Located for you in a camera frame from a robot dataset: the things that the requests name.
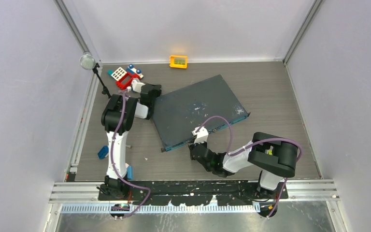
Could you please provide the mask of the dark grey network switch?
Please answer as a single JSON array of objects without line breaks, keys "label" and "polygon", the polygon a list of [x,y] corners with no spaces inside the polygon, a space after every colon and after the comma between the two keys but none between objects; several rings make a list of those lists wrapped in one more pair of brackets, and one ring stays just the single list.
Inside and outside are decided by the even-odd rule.
[{"label": "dark grey network switch", "polygon": [[209,133],[249,117],[221,75],[161,95],[155,101],[153,122],[162,142],[162,152],[194,140],[192,132],[204,125]]}]

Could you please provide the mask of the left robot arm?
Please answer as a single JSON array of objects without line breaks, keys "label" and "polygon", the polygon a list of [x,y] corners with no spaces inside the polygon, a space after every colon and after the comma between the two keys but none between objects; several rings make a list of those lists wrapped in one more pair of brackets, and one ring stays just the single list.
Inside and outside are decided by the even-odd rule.
[{"label": "left robot arm", "polygon": [[128,196],[128,168],[126,166],[126,143],[134,118],[149,120],[153,113],[156,99],[161,95],[162,85],[146,83],[140,87],[138,98],[128,97],[124,93],[113,94],[101,115],[108,138],[108,169],[104,183],[99,190],[117,200]]}]

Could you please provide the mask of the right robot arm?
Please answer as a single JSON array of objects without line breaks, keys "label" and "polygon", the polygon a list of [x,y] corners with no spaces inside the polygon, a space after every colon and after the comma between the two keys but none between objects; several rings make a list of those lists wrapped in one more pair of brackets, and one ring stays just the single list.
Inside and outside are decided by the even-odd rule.
[{"label": "right robot arm", "polygon": [[246,167],[261,168],[256,190],[265,199],[275,193],[283,179],[295,176],[297,161],[302,156],[299,143],[262,132],[254,133],[250,142],[228,153],[210,150],[207,138],[207,134],[197,133],[194,143],[188,146],[190,158],[206,171],[224,178]]}]

